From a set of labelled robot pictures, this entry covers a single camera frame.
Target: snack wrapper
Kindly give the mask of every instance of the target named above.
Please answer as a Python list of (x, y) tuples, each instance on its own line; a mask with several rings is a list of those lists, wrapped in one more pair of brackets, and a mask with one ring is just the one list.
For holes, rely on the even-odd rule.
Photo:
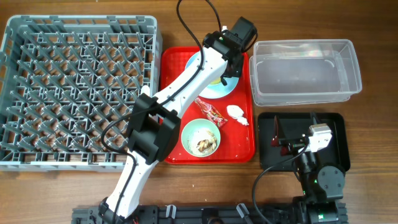
[(217, 125), (217, 127), (222, 127), (228, 121), (213, 105), (206, 103), (199, 98), (195, 99), (195, 103), (200, 107), (201, 112), (207, 117), (207, 119)]

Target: wooden surface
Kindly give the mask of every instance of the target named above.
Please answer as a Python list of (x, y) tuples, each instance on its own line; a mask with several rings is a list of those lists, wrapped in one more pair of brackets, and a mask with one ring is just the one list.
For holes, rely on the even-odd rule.
[[(398, 222), (398, 1), (213, 1), (231, 27), (239, 16), (255, 23), (258, 40), (349, 39), (361, 68), (363, 90), (344, 103), (255, 108), (262, 111), (338, 112), (346, 121), (351, 169), (343, 202), (351, 223)], [(14, 14), (145, 14), (157, 18), (163, 48), (194, 45), (175, 14), (176, 1), (3, 0), (0, 30)], [(182, 17), (203, 38), (217, 29), (203, 1), (184, 1)], [(231, 166), (158, 165), (142, 204), (250, 202), (261, 172), (258, 154)], [(94, 172), (0, 172), (0, 223), (70, 223), (72, 209), (97, 205), (113, 191), (119, 174)], [(291, 173), (265, 176), (262, 202), (289, 202), (302, 193)]]

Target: metal dish rack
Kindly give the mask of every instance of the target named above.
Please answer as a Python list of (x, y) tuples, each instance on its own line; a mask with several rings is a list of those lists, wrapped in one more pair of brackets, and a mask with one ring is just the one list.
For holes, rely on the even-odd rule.
[[(0, 48), (0, 170), (118, 171), (100, 143), (158, 89), (162, 37), (152, 16), (13, 16)], [(127, 139), (126, 123), (107, 136)]]

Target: light green bowl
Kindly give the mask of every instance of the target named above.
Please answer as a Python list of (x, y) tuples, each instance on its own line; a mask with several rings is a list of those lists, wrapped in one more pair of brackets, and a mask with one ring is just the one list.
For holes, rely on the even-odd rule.
[[(214, 136), (217, 138), (216, 149), (211, 152), (207, 152), (207, 153), (204, 153), (201, 155), (194, 154), (192, 152), (192, 150), (190, 149), (189, 142), (191, 141), (191, 139), (193, 137), (193, 133), (195, 133), (203, 128), (209, 129), (214, 134)], [(220, 141), (221, 141), (221, 134), (220, 134), (219, 129), (217, 128), (217, 126), (215, 124), (213, 124), (211, 121), (209, 121), (207, 119), (194, 119), (193, 121), (191, 121), (187, 125), (185, 125), (184, 129), (182, 130), (182, 134), (181, 134), (182, 146), (189, 154), (191, 154), (195, 157), (206, 157), (206, 156), (212, 155), (218, 149), (218, 146), (220, 145)]]

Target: gray plastic tray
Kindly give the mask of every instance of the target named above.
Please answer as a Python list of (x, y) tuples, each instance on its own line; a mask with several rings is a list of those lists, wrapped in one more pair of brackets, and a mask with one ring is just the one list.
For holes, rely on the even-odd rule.
[[(114, 171), (100, 133), (158, 88), (152, 16), (13, 16), (0, 48), (0, 170)], [(126, 145), (115, 126), (107, 143)]]

